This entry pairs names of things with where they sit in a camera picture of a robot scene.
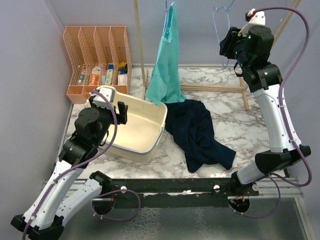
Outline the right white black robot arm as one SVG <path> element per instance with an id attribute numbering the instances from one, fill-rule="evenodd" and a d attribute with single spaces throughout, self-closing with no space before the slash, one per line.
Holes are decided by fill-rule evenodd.
<path id="1" fill-rule="evenodd" d="M 220 42 L 221 56 L 236 60 L 244 81 L 260 106 L 266 124 L 270 149 L 257 153 L 254 162 L 231 175 L 229 189 L 240 196 L 248 185 L 292 166 L 311 155 L 311 148 L 303 145 L 285 107 L 285 96 L 279 92 L 283 78 L 277 65 L 269 62 L 274 35 L 270 28 L 253 25 L 247 34 L 230 27 Z"/>

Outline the light blue wire hanger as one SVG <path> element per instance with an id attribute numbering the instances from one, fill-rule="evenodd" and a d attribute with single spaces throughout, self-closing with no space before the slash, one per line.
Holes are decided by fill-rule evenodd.
<path id="1" fill-rule="evenodd" d="M 230 11 L 235 0 L 217 0 L 212 8 L 212 21 L 218 46 L 231 27 Z"/>

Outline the navy blue t shirt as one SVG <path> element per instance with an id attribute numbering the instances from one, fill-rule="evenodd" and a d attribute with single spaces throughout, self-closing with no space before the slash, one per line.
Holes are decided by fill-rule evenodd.
<path id="1" fill-rule="evenodd" d="M 165 129 L 184 151 L 187 170 L 195 173 L 202 165 L 220 164 L 230 170 L 236 151 L 215 139 L 211 113 L 203 102 L 186 99 L 167 103 Z"/>

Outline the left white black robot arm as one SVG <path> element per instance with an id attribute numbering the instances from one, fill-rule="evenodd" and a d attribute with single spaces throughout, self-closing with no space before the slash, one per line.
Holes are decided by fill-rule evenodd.
<path id="1" fill-rule="evenodd" d="M 125 125 L 128 106 L 93 101 L 75 120 L 75 131 L 64 143 L 53 173 L 44 189 L 24 213 L 16 215 L 11 225 L 30 240 L 57 240 L 70 219 L 94 197 L 106 197 L 111 190 L 109 177 L 97 171 L 69 197 L 66 194 L 88 164 L 101 156 L 105 135 L 111 125 Z"/>

